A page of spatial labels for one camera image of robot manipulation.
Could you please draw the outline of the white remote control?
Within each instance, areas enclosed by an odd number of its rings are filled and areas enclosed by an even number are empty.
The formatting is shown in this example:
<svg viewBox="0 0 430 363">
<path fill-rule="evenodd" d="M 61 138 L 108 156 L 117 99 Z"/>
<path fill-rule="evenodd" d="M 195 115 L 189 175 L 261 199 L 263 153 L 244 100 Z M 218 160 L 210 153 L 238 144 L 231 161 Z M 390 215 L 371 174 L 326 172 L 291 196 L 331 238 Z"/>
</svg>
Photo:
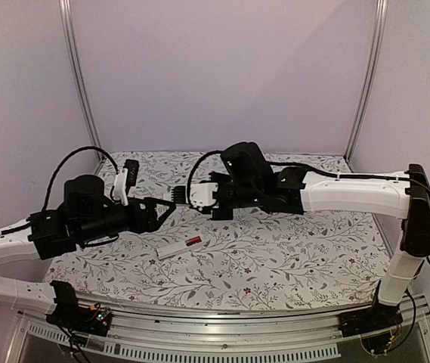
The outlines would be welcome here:
<svg viewBox="0 0 430 363">
<path fill-rule="evenodd" d="M 185 241 L 186 240 L 176 242 L 173 244 L 169 244 L 165 247 L 160 247 L 160 248 L 156 249 L 156 255 L 157 255 L 158 259 L 164 260 L 167 258 L 171 258 L 173 256 L 177 256 L 179 254 L 185 253 L 188 250 L 192 249 L 193 247 L 198 247 L 198 246 L 201 246 L 203 244 L 203 240 L 202 240 L 201 243 L 187 247 L 185 244 Z"/>
</svg>

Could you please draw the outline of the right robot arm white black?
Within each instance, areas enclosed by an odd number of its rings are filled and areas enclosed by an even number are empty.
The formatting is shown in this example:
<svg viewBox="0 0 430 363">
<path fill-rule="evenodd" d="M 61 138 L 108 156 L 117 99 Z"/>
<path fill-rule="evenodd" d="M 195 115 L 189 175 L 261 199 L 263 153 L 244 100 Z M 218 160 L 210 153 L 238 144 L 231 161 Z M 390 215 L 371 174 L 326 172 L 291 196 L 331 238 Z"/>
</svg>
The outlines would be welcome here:
<svg viewBox="0 0 430 363">
<path fill-rule="evenodd" d="M 326 172 L 304 163 L 266 160 L 255 142 L 240 142 L 216 151 L 227 170 L 209 179 L 172 189 L 172 200 L 231 220 L 234 210 L 258 207 L 265 213 L 338 210 L 392 216 L 402 221 L 399 248 L 378 283 L 373 304 L 363 314 L 371 330 L 391 320 L 423 261 L 430 256 L 430 186 L 425 170 L 411 164 L 403 172 L 357 174 Z"/>
</svg>

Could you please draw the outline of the red battery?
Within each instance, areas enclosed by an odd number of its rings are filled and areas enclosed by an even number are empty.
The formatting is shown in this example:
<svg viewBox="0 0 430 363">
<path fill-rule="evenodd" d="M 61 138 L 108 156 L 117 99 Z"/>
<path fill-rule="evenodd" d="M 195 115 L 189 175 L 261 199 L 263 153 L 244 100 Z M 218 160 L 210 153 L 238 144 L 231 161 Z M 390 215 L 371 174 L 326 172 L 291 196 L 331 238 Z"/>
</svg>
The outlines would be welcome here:
<svg viewBox="0 0 430 363">
<path fill-rule="evenodd" d="M 197 236 L 197 237 L 193 237 L 193 238 L 190 238 L 190 239 L 186 240 L 185 244 L 186 244 L 187 247 L 190 247 L 192 245 L 195 245 L 195 244 L 198 244 L 198 243 L 201 243 L 201 242 L 202 242 L 201 237 Z"/>
</svg>

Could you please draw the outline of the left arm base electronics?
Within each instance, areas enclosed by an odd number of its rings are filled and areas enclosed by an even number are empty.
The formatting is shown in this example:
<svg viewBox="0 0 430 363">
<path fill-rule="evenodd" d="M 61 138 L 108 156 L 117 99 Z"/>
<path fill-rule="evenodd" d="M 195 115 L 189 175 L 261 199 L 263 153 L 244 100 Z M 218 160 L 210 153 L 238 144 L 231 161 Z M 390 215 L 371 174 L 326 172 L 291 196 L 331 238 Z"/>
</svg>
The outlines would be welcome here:
<svg viewBox="0 0 430 363">
<path fill-rule="evenodd" d="M 54 289 L 54 311 L 46 315 L 46 322 L 65 330 L 106 337 L 111 321 L 112 311 L 99 302 L 89 307 L 79 305 L 73 287 L 67 282 L 52 281 Z"/>
</svg>

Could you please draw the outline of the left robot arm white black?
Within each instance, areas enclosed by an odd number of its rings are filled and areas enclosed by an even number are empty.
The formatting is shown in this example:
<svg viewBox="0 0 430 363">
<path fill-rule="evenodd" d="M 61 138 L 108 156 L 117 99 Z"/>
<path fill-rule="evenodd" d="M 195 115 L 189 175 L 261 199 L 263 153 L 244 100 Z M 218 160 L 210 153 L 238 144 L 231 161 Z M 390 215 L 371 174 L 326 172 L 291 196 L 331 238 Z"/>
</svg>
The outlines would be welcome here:
<svg viewBox="0 0 430 363">
<path fill-rule="evenodd" d="M 114 202 L 104 193 L 104 181 L 81 175 L 66 181 L 63 202 L 56 209 L 31 214 L 0 229 L 0 265 L 46 260 L 111 242 L 118 234 L 158 231 L 175 211 L 175 204 L 152 197 L 128 197 Z M 69 328 L 85 322 L 73 287 L 62 281 L 37 284 L 0 277 L 0 305 L 56 316 Z"/>
</svg>

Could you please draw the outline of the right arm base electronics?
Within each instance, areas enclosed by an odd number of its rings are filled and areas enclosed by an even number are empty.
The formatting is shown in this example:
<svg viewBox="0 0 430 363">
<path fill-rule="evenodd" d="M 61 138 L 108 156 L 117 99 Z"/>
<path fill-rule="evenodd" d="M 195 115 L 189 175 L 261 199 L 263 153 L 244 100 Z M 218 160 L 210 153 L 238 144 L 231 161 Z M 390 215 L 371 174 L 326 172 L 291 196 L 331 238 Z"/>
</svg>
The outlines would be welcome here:
<svg viewBox="0 0 430 363">
<path fill-rule="evenodd" d="M 343 337 L 359 336 L 369 354 L 384 355 L 395 343 L 402 322 L 400 305 L 383 305 L 375 297 L 369 308 L 341 313 L 338 329 Z"/>
</svg>

